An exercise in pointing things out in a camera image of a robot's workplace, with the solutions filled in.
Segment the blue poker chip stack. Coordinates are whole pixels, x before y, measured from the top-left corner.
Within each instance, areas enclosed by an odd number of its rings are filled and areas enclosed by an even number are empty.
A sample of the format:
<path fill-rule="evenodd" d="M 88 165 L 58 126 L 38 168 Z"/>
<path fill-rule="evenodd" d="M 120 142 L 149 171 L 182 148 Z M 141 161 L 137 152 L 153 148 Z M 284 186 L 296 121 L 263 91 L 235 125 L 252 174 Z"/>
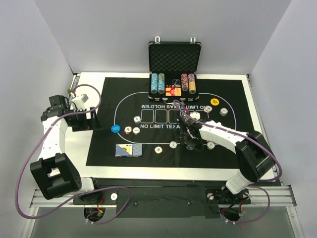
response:
<path fill-rule="evenodd" d="M 189 150 L 189 151 L 193 151 L 196 149 L 196 146 L 195 145 L 191 145 L 191 144 L 187 144 L 186 145 L 186 149 Z"/>

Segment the grey poker chip stack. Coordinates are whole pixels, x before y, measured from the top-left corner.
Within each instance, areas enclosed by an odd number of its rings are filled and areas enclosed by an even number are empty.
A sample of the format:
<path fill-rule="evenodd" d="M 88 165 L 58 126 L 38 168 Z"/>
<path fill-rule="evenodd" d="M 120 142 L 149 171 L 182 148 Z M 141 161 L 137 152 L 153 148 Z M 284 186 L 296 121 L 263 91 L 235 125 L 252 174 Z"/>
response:
<path fill-rule="evenodd" d="M 176 148 L 177 148 L 177 142 L 171 141 L 170 144 L 169 144 L 169 147 L 170 147 L 171 149 L 176 149 Z"/>

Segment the grey chips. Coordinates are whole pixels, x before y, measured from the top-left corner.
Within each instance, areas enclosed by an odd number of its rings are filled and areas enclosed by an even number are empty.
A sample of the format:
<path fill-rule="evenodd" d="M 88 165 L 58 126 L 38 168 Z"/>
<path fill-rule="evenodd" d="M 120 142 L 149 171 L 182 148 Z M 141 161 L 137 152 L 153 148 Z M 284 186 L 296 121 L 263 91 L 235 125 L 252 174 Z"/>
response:
<path fill-rule="evenodd" d="M 219 114 L 221 116 L 226 116 L 228 114 L 228 109 L 227 108 L 221 108 L 219 111 Z"/>
<path fill-rule="evenodd" d="M 138 135 L 138 134 L 140 134 L 141 130 L 140 130 L 139 127 L 134 127 L 134 128 L 132 129 L 132 132 L 133 132 L 134 135 Z"/>
<path fill-rule="evenodd" d="M 215 148 L 215 143 L 212 142 L 212 141 L 209 141 L 207 144 L 206 144 L 207 148 L 209 150 L 213 150 Z"/>

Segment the yellow big blind button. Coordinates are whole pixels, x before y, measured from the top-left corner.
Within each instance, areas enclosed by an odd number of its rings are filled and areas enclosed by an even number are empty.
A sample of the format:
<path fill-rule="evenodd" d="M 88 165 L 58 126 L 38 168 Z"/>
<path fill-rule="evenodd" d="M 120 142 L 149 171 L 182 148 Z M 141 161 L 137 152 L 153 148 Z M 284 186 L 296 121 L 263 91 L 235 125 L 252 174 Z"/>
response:
<path fill-rule="evenodd" d="M 212 98 L 212 99 L 210 100 L 210 104 L 213 105 L 213 106 L 218 106 L 219 103 L 220 103 L 220 101 L 219 101 L 219 99 L 217 99 L 217 98 Z"/>

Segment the blue small blind button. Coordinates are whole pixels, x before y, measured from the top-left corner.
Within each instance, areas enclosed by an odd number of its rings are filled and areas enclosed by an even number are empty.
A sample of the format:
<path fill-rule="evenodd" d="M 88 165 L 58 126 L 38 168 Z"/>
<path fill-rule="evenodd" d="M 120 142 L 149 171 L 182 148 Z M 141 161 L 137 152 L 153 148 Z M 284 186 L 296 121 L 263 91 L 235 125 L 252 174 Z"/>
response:
<path fill-rule="evenodd" d="M 111 132 L 112 133 L 119 133 L 121 131 L 121 126 L 118 125 L 118 124 L 114 124 L 112 127 L 111 127 Z"/>

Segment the red poker chip stack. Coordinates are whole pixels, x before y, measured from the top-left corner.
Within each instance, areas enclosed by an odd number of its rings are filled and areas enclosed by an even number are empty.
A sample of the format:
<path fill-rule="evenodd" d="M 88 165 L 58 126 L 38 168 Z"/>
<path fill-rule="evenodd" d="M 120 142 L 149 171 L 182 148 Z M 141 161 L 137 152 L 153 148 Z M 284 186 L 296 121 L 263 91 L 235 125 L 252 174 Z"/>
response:
<path fill-rule="evenodd" d="M 157 147 L 155 148 L 155 153 L 160 154 L 161 152 L 162 152 L 162 147 L 157 146 Z"/>

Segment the blue playing card deck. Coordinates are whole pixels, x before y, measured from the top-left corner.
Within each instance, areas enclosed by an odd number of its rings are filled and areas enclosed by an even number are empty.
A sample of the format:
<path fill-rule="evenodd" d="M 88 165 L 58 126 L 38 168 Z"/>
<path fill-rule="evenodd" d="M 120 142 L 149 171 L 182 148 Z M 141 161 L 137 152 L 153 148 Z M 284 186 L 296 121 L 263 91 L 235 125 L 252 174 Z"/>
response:
<path fill-rule="evenodd" d="M 142 144 L 116 144 L 115 157 L 140 157 L 142 150 Z"/>

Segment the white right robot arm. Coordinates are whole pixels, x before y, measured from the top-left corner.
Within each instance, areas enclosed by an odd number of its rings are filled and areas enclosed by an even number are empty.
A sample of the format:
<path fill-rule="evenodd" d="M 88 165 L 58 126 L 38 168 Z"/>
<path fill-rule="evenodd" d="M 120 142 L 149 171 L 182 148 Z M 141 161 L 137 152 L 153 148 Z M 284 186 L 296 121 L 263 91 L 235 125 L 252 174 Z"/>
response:
<path fill-rule="evenodd" d="M 227 203 L 234 202 L 242 190 L 257 183 L 275 165 L 273 152 L 258 131 L 239 132 L 219 122 L 195 119 L 188 114 L 182 114 L 178 123 L 190 144 L 213 142 L 236 155 L 238 171 L 221 190 L 221 197 Z"/>

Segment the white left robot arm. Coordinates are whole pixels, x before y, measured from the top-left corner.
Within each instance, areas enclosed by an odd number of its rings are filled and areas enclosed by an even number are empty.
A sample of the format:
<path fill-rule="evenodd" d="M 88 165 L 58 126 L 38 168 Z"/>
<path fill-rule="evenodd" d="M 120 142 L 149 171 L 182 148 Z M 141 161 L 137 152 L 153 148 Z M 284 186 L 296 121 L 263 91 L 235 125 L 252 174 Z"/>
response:
<path fill-rule="evenodd" d="M 63 105 L 47 108 L 41 121 L 46 135 L 40 155 L 30 164 L 30 172 L 45 199 L 50 200 L 64 195 L 84 193 L 84 198 L 91 204 L 97 204 L 102 192 L 93 178 L 84 178 L 65 152 L 67 128 L 73 132 L 102 129 L 95 111 L 70 110 Z"/>

